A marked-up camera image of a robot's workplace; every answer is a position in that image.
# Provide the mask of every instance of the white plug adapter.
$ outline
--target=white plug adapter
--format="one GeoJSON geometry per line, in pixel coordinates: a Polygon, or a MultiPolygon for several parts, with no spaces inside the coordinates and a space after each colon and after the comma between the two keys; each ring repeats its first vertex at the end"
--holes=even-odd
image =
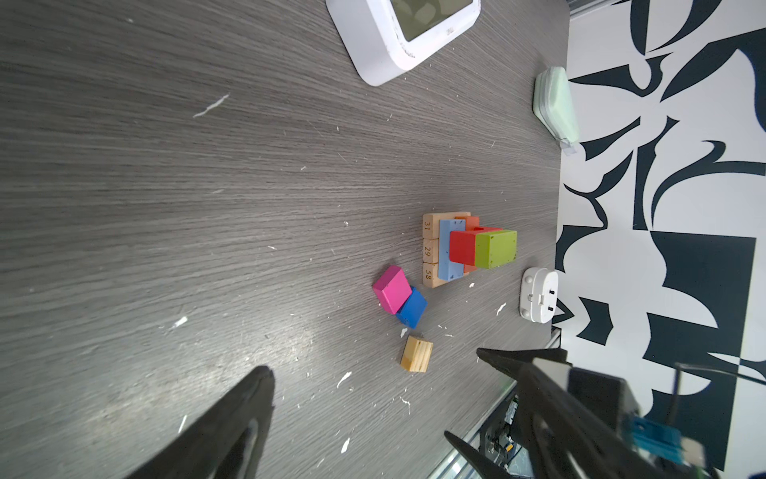
{"type": "Polygon", "coordinates": [[[519,313],[535,323],[547,323],[556,312],[558,273],[543,267],[524,271],[519,313]]]}

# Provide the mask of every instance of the pink block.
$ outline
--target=pink block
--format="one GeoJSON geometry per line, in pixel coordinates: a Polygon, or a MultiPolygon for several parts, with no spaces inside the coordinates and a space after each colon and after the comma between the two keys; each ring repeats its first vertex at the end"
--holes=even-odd
{"type": "Polygon", "coordinates": [[[391,314],[398,313],[412,294],[412,288],[399,266],[389,266],[381,279],[372,285],[372,290],[381,301],[383,309],[391,314]]]}

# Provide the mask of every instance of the black and white wall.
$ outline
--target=black and white wall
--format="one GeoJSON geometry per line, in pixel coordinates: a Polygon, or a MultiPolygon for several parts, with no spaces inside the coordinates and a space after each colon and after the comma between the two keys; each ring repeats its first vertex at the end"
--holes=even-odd
{"type": "MultiPolygon", "coordinates": [[[[673,364],[766,376],[766,0],[622,0],[573,19],[583,148],[556,268],[571,361],[662,421],[673,364]]],[[[728,479],[766,471],[766,386],[683,376],[676,426],[728,479]]]]}

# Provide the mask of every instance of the gray table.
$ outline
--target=gray table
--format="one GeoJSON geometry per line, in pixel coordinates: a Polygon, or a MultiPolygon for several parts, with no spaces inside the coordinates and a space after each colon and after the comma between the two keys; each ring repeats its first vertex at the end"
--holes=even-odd
{"type": "Polygon", "coordinates": [[[378,88],[321,1],[72,3],[0,5],[3,477],[121,477],[262,363],[263,477],[429,473],[503,387],[475,348],[549,336],[517,295],[554,259],[530,101],[565,2],[485,2],[378,88]],[[421,216],[456,209],[518,230],[519,259],[424,292],[413,375],[370,286],[389,264],[419,285],[421,216]]]}

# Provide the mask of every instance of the red block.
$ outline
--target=red block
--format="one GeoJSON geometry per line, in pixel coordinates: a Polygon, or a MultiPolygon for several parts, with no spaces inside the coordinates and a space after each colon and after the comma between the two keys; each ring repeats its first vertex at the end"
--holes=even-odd
{"type": "Polygon", "coordinates": [[[466,231],[471,231],[473,229],[476,229],[479,227],[479,217],[478,216],[456,216],[455,219],[464,219],[466,220],[466,231]]]}
{"type": "Polygon", "coordinates": [[[450,233],[450,261],[473,266],[476,261],[476,235],[490,231],[500,231],[500,228],[479,226],[471,231],[452,231],[450,233]]]}

